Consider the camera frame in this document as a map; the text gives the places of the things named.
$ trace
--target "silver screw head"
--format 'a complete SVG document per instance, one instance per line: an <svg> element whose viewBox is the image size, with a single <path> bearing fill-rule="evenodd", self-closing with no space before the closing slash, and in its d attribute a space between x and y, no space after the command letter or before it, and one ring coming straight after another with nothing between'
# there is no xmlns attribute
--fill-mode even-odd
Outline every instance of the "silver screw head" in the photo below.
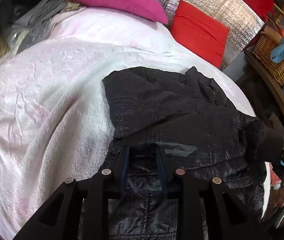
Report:
<svg viewBox="0 0 284 240"><path fill-rule="evenodd" d="M175 173L177 175L184 175L185 174L185 170L183 170L183 169L176 169Z"/></svg>
<svg viewBox="0 0 284 240"><path fill-rule="evenodd" d="M222 180L221 180L219 177L214 177L214 178L212 179L212 181L213 181L213 183L215 183L215 184L221 184L221 183L222 183Z"/></svg>
<svg viewBox="0 0 284 240"><path fill-rule="evenodd" d="M72 178L72 177L67 177L67 178L64 180L65 184L71 184L73 181L74 181L74 178Z"/></svg>
<svg viewBox="0 0 284 240"><path fill-rule="evenodd" d="M104 169L102 170L102 174L103 175L110 175L112 173L112 171L110 169Z"/></svg>

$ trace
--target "red pillow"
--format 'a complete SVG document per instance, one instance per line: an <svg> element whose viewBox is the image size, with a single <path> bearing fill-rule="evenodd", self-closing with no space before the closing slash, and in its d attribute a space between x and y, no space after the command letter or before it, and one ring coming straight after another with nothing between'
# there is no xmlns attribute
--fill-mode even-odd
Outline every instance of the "red pillow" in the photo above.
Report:
<svg viewBox="0 0 284 240"><path fill-rule="evenodd" d="M229 28L180 0L170 31L178 43L220 68Z"/></svg>

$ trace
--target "brown woven basket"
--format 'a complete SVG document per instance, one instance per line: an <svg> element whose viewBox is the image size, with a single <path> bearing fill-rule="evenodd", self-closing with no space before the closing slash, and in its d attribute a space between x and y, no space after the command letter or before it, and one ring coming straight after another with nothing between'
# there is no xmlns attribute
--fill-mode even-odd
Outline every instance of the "brown woven basket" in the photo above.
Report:
<svg viewBox="0 0 284 240"><path fill-rule="evenodd" d="M270 59L271 51L279 45L276 41L265 34L261 34L255 45L253 54L261 61L281 88L284 86L284 60L274 63Z"/></svg>

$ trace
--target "metallic sheet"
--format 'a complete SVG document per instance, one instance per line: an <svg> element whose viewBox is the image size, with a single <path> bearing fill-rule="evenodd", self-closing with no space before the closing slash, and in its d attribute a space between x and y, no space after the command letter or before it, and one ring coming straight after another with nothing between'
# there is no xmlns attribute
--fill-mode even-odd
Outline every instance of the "metallic sheet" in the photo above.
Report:
<svg viewBox="0 0 284 240"><path fill-rule="evenodd" d="M168 14L170 24L179 0L158 0ZM245 48L263 27L263 21L242 0L184 0L230 29L221 70Z"/></svg>

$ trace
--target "bed sheet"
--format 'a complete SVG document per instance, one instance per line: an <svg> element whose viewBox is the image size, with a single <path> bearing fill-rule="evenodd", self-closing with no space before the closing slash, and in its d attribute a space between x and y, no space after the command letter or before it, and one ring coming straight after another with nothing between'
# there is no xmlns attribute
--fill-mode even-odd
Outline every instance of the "bed sheet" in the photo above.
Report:
<svg viewBox="0 0 284 240"><path fill-rule="evenodd" d="M238 110L254 116L234 82L176 43L163 25L87 8L58 24L48 40L0 61L4 239L12 239L66 177L82 180L97 172L114 132L101 81L135 66L180 73L195 66Z"/></svg>

